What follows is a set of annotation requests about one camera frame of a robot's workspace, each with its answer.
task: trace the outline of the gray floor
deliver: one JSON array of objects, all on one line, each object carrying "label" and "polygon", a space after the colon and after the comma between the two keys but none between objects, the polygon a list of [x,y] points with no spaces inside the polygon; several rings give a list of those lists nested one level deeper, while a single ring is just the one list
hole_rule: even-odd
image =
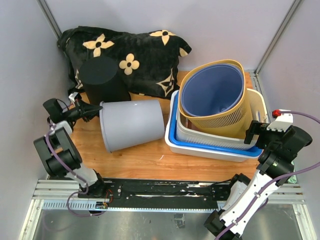
[{"label": "gray floor", "polygon": [[[67,210],[46,210],[41,213],[33,240],[213,240],[203,226],[208,215],[186,213],[185,228],[178,228],[175,214],[169,212],[111,211],[100,217],[75,217]],[[242,237],[302,240],[292,205],[276,204],[257,212]]]}]

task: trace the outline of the yellow basket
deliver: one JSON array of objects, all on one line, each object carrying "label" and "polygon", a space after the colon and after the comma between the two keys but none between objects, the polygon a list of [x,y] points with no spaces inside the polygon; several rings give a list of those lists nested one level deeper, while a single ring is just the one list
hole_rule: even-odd
[{"label": "yellow basket", "polygon": [[[237,67],[243,74],[244,89],[240,101],[226,112],[214,114],[210,116],[189,116],[185,113],[181,104],[181,92],[186,82],[197,73],[199,70],[216,65],[216,64],[230,64]],[[250,99],[248,98],[247,86],[245,80],[245,71],[242,65],[231,59],[214,61],[205,65],[199,66],[190,71],[182,80],[178,108],[180,113],[190,120],[199,130],[207,134],[214,134],[228,138],[244,139],[246,137],[246,130],[249,128],[252,121],[252,113],[250,108]]]}]

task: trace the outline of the plastic container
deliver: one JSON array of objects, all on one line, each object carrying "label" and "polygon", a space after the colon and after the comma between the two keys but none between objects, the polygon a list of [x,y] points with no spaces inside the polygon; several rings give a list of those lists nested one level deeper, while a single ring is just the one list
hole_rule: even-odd
[{"label": "plastic container", "polygon": [[118,64],[110,57],[99,56],[84,62],[79,70],[79,79],[91,104],[131,100],[126,85],[119,77]]},{"label": "plastic container", "polygon": [[158,100],[102,102],[101,132],[106,150],[120,149],[161,139],[164,118]]},{"label": "plastic container", "polygon": [[192,117],[226,112],[239,102],[244,85],[245,76],[231,64],[214,64],[202,68],[182,88],[182,108]]},{"label": "plastic container", "polygon": [[243,162],[246,159],[255,159],[260,156],[262,150],[252,147],[247,151],[231,149],[226,147],[216,147],[205,144],[197,144],[190,142],[181,142],[176,139],[176,118],[177,115],[178,96],[175,91],[171,96],[169,121],[165,129],[165,142],[170,150],[177,154],[185,154],[196,157],[227,160],[233,162]]},{"label": "plastic container", "polygon": [[[245,76],[244,69],[239,62],[230,59],[215,61],[199,66],[190,71],[182,80],[180,91],[183,91],[185,84],[197,72],[204,68],[219,64],[233,65],[240,70],[243,77]],[[246,136],[246,130],[249,128],[252,121],[252,113],[250,108],[250,101],[248,98],[246,81],[244,81],[243,87],[244,90],[240,100],[234,107],[227,111],[208,116],[190,116],[184,111],[184,108],[182,107],[181,93],[179,93],[178,101],[179,111],[204,133],[224,136],[228,138],[244,139]]]},{"label": "plastic container", "polygon": [[[267,123],[267,109],[263,96],[258,91],[253,89],[247,89],[247,91],[253,120]],[[245,144],[243,139],[218,136],[189,129],[183,124],[186,122],[186,118],[181,115],[179,111],[177,111],[176,121],[176,139],[181,142],[205,144],[238,150],[248,150],[256,144],[258,139],[258,136],[254,136],[251,144]]]}]

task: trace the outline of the red connector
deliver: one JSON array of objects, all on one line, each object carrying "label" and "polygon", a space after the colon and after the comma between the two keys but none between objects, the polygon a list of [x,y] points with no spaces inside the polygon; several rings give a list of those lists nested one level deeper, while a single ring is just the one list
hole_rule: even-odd
[{"label": "red connector", "polygon": [[274,110],[274,111],[272,112],[272,117],[273,117],[274,119],[276,119],[276,118],[279,117],[279,116],[281,116],[281,111],[280,111],[279,109]]}]

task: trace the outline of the black trash can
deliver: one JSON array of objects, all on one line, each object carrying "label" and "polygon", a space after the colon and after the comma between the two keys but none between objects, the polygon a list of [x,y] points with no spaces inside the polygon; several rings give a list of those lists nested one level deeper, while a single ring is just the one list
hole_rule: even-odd
[{"label": "black trash can", "polygon": [[83,63],[79,69],[79,80],[93,105],[131,100],[126,85],[119,77],[118,65],[110,57],[98,56]]}]

